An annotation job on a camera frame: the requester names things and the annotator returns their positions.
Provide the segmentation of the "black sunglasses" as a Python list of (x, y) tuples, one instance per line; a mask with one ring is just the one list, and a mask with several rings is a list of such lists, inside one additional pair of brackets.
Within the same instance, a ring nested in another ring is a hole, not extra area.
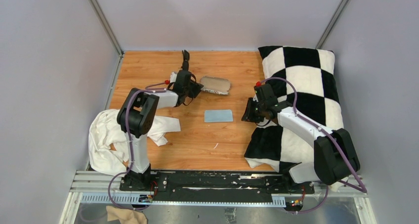
[(181, 69), (188, 71), (189, 70), (189, 60), (190, 60), (190, 53), (187, 50), (182, 51), (183, 62)]

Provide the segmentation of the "blue cleaning cloth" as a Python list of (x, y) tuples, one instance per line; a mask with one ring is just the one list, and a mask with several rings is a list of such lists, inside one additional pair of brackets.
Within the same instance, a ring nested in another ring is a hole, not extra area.
[(206, 110), (204, 112), (205, 123), (233, 122), (233, 112), (230, 109)]

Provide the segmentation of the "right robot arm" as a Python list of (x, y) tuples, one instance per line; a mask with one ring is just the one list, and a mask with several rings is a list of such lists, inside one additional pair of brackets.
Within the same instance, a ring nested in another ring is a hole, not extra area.
[(276, 127), (292, 131), (314, 150), (313, 162), (289, 168), (287, 176), (282, 179), (286, 192), (295, 193), (303, 182), (308, 181), (321, 181), (326, 185), (348, 184), (344, 178), (350, 175), (357, 180), (357, 189), (365, 190), (357, 175), (360, 163), (347, 130), (320, 125), (298, 111), (295, 103), (279, 102), (270, 84), (257, 83), (254, 91), (257, 100), (248, 99), (242, 121), (260, 123), (267, 120)]

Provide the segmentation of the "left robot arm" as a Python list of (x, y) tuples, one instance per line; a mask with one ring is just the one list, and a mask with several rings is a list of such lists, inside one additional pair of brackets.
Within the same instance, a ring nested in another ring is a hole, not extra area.
[(166, 80), (143, 90), (132, 88), (117, 115), (117, 123), (128, 139), (129, 162), (125, 176), (140, 191), (151, 186), (151, 165), (147, 155), (147, 134), (156, 111), (184, 105), (195, 99), (204, 86), (190, 71), (175, 73), (174, 81)]

